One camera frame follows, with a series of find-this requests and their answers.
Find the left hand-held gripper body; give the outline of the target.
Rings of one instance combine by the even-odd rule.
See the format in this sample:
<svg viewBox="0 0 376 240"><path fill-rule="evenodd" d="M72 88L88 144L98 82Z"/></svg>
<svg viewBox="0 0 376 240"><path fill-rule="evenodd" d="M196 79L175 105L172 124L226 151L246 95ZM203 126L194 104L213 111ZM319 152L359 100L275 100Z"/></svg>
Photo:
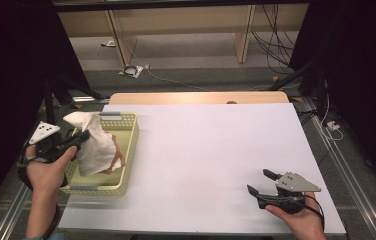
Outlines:
<svg viewBox="0 0 376 240"><path fill-rule="evenodd" d="M29 139L35 145L37 156L55 162L70 146L71 138L64 139L60 127L41 121Z"/></svg>

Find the person's right hand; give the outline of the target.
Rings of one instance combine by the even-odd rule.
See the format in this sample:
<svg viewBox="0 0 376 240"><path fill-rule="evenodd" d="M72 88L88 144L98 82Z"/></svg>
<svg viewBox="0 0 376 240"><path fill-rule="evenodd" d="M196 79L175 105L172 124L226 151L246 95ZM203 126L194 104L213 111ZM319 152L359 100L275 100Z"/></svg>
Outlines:
<svg viewBox="0 0 376 240"><path fill-rule="evenodd" d="M268 205L266 210L280 218L298 240L327 240L320 217L309 209L288 214L276 206Z"/></svg>

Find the aluminium floor rail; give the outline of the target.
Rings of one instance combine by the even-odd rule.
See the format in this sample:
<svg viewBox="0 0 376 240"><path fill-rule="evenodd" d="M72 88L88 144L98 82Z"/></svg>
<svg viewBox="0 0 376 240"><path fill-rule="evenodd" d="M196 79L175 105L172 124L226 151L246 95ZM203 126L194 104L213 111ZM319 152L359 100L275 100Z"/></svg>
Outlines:
<svg viewBox="0 0 376 240"><path fill-rule="evenodd" d="M14 229L14 226L17 223L18 217L22 212L23 206L28 199L29 192L32 190L32 184L30 183L29 177L27 176L26 167L31 161L34 160L42 163L53 163L47 162L45 159L37 156L36 146L29 144L30 137L24 143L22 151L16 162L17 176L18 179L22 181L22 184L19 191L17 192L17 196L12 201L6 215L0 222L0 240L8 240L11 232Z"/></svg>
<svg viewBox="0 0 376 240"><path fill-rule="evenodd" d="M376 208L372 204L370 198L365 194L362 185L359 183L352 168L349 166L346 158L337 145L337 143L344 140L345 137L343 133L340 133L339 137L334 137L331 132L323 126L329 113L329 96L326 95L318 100L316 104L313 103L311 97L305 97L304 102L308 109L311 109L312 107L315 108L316 115L312 119L315 129L328 150L341 179L343 180L357 209L362 215L373 239L376 240Z"/></svg>

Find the black curtain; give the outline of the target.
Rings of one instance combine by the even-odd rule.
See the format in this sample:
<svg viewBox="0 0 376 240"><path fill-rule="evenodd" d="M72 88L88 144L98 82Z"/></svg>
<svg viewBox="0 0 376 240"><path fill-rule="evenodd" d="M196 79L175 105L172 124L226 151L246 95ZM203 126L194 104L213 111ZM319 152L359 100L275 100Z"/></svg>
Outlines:
<svg viewBox="0 0 376 240"><path fill-rule="evenodd" d="M0 185L44 98L89 84L52 0L0 0Z"/></svg>
<svg viewBox="0 0 376 240"><path fill-rule="evenodd" d="M314 0L299 32L291 67L305 65L338 11L341 36L323 68L331 100L376 168L376 0Z"/></svg>

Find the yellow-green perforated plastic basket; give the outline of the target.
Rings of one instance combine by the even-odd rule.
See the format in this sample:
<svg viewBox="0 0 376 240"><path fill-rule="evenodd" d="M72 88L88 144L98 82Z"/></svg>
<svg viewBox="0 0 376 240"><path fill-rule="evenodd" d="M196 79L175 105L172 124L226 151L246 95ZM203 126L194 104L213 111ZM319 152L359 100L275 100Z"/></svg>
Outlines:
<svg viewBox="0 0 376 240"><path fill-rule="evenodd" d="M61 190L67 194L123 196L126 193L138 139L137 115L135 113L117 113L113 116L97 114L101 117L102 129L116 136L120 150L126 159L126 165L117 168L110 175L96 173L83 177L80 175L79 161L76 156L76 159L67 165L65 173L68 183ZM73 135L77 132L82 131L74 127Z"/></svg>

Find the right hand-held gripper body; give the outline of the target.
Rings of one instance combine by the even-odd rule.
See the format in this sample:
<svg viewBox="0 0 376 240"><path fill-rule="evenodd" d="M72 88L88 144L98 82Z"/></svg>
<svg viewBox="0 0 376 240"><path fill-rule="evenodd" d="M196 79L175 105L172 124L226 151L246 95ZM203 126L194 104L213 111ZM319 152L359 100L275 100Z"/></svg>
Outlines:
<svg viewBox="0 0 376 240"><path fill-rule="evenodd" d="M263 195L262 198L268 205L279 207L289 214L300 212L305 207L305 192L320 192L321 188L302 176L286 172L275 181L276 195Z"/></svg>

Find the beige wooden shelf unit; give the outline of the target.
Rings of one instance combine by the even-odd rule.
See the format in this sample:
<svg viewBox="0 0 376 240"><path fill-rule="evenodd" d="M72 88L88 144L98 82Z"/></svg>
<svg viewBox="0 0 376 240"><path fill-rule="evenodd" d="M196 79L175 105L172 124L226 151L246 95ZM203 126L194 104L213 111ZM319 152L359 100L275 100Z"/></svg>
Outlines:
<svg viewBox="0 0 376 240"><path fill-rule="evenodd" d="M237 59L246 61L248 34L270 32L272 4L63 12L59 18L70 37L111 37L119 63L132 59L142 35L230 33Z"/></svg>

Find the clear packet with black item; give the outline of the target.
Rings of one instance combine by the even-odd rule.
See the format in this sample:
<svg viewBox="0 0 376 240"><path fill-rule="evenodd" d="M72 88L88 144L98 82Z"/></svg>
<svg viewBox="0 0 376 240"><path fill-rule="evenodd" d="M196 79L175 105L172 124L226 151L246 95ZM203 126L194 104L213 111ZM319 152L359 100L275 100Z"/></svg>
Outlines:
<svg viewBox="0 0 376 240"><path fill-rule="evenodd" d="M127 65L123 68L122 71L119 72L119 74L122 76L138 78L142 71L143 71L142 66Z"/></svg>

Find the cream baby bodysuit brown trim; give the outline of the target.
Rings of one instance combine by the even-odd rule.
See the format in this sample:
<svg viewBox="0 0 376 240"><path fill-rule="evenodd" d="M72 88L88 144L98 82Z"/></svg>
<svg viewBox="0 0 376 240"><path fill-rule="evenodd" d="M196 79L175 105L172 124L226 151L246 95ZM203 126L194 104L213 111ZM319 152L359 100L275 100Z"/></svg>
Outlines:
<svg viewBox="0 0 376 240"><path fill-rule="evenodd" d="M102 129L101 117L97 113L73 112L66 115L64 120L78 130L88 131L90 134L76 154L81 176L96 173L110 175L117 168L126 165L116 136Z"/></svg>

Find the white board sheet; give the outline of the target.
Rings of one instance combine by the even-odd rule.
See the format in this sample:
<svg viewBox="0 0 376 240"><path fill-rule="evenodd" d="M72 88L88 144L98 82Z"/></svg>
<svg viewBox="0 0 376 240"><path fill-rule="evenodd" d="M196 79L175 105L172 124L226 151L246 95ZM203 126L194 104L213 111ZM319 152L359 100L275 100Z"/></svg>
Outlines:
<svg viewBox="0 0 376 240"><path fill-rule="evenodd" d="M321 188L325 231L345 232L294 107L289 104L119 105L138 116L127 192L71 196L61 228L185 235L280 235L247 188L272 194L269 169Z"/></svg>

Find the black metal stand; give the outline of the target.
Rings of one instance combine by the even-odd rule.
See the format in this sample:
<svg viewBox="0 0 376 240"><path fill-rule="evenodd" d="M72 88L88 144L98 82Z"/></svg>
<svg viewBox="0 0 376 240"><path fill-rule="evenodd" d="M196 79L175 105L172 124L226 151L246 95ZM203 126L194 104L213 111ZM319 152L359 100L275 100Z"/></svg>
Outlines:
<svg viewBox="0 0 376 240"><path fill-rule="evenodd" d="M316 85L316 89L317 89L316 113L317 113L318 118L322 120L327 113L327 108L325 107L325 105L328 102L328 97L327 97L326 87L325 87L326 79L324 76L324 72L320 68L320 65L318 63L315 63L314 61L310 61L303 67L296 70L293 74L289 75L285 79L269 87L268 91L279 90L282 87L286 86L287 84L291 83L294 80L297 80L300 77L303 78L302 85L304 86L309 85L309 84Z"/></svg>
<svg viewBox="0 0 376 240"><path fill-rule="evenodd" d="M110 99L109 96L101 95L100 93L93 91L90 87L82 86L64 76L54 75L48 77L43 81L44 104L48 123L56 124L58 122L58 117L54 112L53 99L58 101L59 106L61 107L60 113L75 106L76 102L70 95L70 89L82 92L89 97L92 97L95 101Z"/></svg>

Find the person's left hand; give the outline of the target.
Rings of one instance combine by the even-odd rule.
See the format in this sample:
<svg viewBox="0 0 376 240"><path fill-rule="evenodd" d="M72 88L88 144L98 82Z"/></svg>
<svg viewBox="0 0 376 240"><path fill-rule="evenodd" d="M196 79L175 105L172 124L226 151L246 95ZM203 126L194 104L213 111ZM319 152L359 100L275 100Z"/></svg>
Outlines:
<svg viewBox="0 0 376 240"><path fill-rule="evenodd" d="M64 180L65 168L75 156L77 148L68 148L55 162L31 161L26 167L33 193L56 193Z"/></svg>

